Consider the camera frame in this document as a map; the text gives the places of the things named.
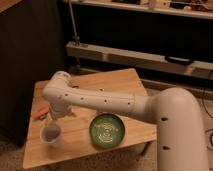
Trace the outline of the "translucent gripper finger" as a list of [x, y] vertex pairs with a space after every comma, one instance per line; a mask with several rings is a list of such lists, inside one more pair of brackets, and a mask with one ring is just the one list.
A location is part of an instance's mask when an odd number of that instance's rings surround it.
[[54, 123], [55, 123], [55, 120], [51, 116], [47, 116], [47, 118], [44, 121], [44, 126], [49, 127]]

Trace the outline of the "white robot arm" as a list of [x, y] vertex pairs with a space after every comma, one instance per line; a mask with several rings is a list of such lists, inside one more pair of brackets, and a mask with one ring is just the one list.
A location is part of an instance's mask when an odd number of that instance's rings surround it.
[[191, 92], [174, 87], [142, 96], [73, 88], [70, 82], [69, 73], [58, 71], [43, 89], [52, 117], [66, 116], [75, 105], [154, 123], [158, 171], [209, 171], [202, 112]]

